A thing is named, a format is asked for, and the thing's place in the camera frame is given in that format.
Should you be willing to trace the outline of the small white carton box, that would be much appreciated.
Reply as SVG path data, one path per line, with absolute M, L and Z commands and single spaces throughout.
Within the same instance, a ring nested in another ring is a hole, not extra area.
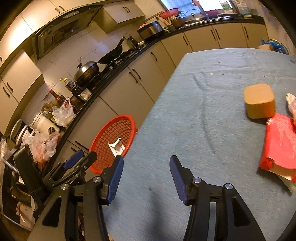
M 112 154 L 116 157 L 117 155 L 122 155 L 124 150 L 125 150 L 125 146 L 124 144 L 121 142 L 121 138 L 118 138 L 114 143 L 110 144 L 108 143 L 108 146 L 112 152 Z

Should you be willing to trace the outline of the white plastic bag on counter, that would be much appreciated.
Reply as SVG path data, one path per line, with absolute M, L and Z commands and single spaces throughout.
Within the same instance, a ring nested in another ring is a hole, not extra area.
M 66 100 L 59 108 L 54 106 L 52 114 L 58 126 L 64 128 L 69 126 L 69 124 L 75 117 L 74 109 L 70 102 L 70 98 L 66 98 Z

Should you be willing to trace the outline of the red plastic mesh basket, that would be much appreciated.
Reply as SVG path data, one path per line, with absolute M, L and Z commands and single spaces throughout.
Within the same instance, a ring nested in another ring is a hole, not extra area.
M 130 115 L 118 115 L 111 119 L 96 135 L 90 151 L 97 154 L 97 160 L 90 166 L 95 174 L 101 174 L 110 167 L 117 155 L 125 156 L 137 134 L 135 121 Z

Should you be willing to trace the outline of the dark soy sauce bottle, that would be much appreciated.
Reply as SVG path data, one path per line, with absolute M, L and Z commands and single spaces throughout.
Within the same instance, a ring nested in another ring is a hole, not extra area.
M 57 101 L 59 106 L 62 106 L 66 98 L 61 94 L 59 95 L 58 93 L 55 92 L 55 90 L 51 89 L 50 93 L 55 97 L 55 100 Z

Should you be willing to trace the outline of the red paper packet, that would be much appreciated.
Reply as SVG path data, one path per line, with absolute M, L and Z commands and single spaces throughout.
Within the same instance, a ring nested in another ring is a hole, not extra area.
M 295 185 L 295 127 L 291 118 L 276 113 L 268 119 L 259 168 Z

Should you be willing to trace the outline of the steel lidded pot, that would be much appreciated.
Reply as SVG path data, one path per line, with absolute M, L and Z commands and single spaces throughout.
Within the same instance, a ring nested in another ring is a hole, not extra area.
M 88 61 L 84 65 L 79 63 L 73 81 L 81 88 L 86 87 L 92 78 L 99 73 L 99 66 L 95 61 Z

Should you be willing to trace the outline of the blue-grey tablecloth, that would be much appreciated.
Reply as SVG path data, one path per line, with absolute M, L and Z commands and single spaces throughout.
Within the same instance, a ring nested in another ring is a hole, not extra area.
M 110 206 L 114 240 L 182 240 L 190 208 L 179 199 L 170 157 L 209 184 L 231 183 L 265 238 L 277 240 L 295 213 L 295 195 L 273 173 L 259 169 L 265 122 L 250 120 L 243 91 L 271 86 L 276 111 L 288 115 L 295 93 L 295 57 L 251 49 L 217 49 L 184 56 L 124 158 Z

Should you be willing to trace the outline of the black wok pan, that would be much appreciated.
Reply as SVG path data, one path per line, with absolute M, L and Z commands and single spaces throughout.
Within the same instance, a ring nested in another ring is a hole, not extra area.
M 113 50 L 111 50 L 110 52 L 108 52 L 107 54 L 105 54 L 98 61 L 98 63 L 99 64 L 107 65 L 107 64 L 110 64 L 112 61 L 114 61 L 116 58 L 118 58 L 121 55 L 121 53 L 122 53 L 122 50 L 123 50 L 122 43 L 124 42 L 124 40 L 125 40 L 125 37 L 123 36 L 120 39 L 118 45 Z

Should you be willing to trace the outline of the pink crumpled plastic bag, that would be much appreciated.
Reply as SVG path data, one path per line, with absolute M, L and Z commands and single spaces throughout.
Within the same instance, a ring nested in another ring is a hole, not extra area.
M 288 110 L 292 114 L 293 121 L 295 123 L 295 117 L 296 117 L 296 97 L 293 94 L 291 94 L 291 93 L 287 93 L 286 94 L 286 102 L 287 102 Z

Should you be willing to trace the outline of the black range hood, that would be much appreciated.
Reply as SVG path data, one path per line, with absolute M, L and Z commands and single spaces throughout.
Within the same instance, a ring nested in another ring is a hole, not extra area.
M 34 58 L 43 58 L 69 37 L 88 27 L 103 4 L 91 4 L 71 9 L 55 17 L 32 37 Z

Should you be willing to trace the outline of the silver rice cooker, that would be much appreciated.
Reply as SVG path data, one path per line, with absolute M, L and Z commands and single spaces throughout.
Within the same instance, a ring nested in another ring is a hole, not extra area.
M 165 31 L 158 21 L 154 21 L 141 26 L 137 32 L 144 41 L 149 42 L 161 37 Z

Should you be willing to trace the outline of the red plastic basin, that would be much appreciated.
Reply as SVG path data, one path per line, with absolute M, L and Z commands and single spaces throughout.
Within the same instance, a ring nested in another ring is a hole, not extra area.
M 178 8 L 172 8 L 172 9 L 168 9 L 166 11 L 163 11 L 159 17 L 162 18 L 162 19 L 168 19 L 172 16 L 175 16 L 177 15 L 179 12 Z

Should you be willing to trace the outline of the glass pot lid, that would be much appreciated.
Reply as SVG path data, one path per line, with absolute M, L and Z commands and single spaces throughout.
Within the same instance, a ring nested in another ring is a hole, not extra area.
M 203 14 L 198 9 L 191 9 L 185 13 L 185 19 L 188 23 L 199 22 L 203 19 Z

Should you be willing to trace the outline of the green label detergent bottle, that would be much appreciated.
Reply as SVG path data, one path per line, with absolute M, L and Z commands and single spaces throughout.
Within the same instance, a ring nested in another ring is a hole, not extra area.
M 232 6 L 227 1 L 219 1 L 219 3 L 221 4 L 224 13 L 233 13 Z

